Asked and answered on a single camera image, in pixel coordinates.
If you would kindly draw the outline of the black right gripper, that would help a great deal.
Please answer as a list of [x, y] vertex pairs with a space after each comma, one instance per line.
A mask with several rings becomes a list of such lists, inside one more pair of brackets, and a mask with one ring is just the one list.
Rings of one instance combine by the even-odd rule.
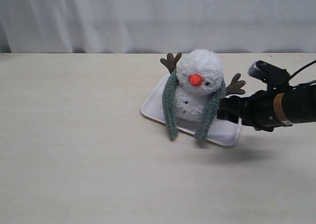
[[283, 92], [283, 88], [275, 88], [271, 91], [259, 90], [248, 97], [225, 97], [220, 100], [216, 118], [238, 124], [240, 116], [242, 125], [253, 127], [256, 131], [272, 132], [284, 126], [274, 109], [276, 95]]

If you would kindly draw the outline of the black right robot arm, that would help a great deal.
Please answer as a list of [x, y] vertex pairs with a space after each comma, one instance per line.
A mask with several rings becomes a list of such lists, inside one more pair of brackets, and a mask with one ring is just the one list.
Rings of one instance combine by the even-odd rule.
[[221, 100], [217, 119], [241, 123], [256, 131], [272, 132], [278, 127], [316, 121], [316, 81], [259, 90], [248, 97]]

